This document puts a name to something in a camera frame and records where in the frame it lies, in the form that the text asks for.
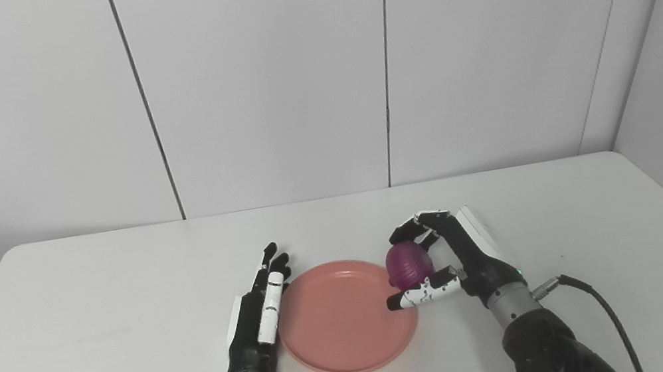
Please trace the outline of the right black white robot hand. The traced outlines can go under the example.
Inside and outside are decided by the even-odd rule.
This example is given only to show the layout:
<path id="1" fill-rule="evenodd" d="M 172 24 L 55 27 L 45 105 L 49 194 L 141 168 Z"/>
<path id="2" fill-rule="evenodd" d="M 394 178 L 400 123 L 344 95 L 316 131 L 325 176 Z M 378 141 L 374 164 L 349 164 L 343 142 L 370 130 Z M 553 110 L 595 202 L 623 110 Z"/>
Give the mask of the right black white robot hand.
<path id="1" fill-rule="evenodd" d="M 401 311 L 451 295 L 457 287 L 470 297 L 477 297 L 484 306 L 492 297 L 502 295 L 511 284 L 527 285 L 520 270 L 498 257 L 484 252 L 457 216 L 448 211 L 420 211 L 397 227 L 389 237 L 391 244 L 424 237 L 425 244 L 444 240 L 457 257 L 461 267 L 452 266 L 434 271 L 428 278 L 402 293 L 386 299 L 387 309 Z"/>

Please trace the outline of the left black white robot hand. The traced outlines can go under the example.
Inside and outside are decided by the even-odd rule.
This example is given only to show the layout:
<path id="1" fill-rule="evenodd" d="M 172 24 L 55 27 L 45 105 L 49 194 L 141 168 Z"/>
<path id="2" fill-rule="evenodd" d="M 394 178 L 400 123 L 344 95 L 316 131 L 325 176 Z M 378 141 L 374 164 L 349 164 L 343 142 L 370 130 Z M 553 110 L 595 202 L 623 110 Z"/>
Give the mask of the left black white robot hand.
<path id="1" fill-rule="evenodd" d="M 282 295 L 291 277 L 290 255 L 276 242 L 263 250 L 252 288 L 240 298 L 229 346 L 228 372 L 276 372 Z"/>

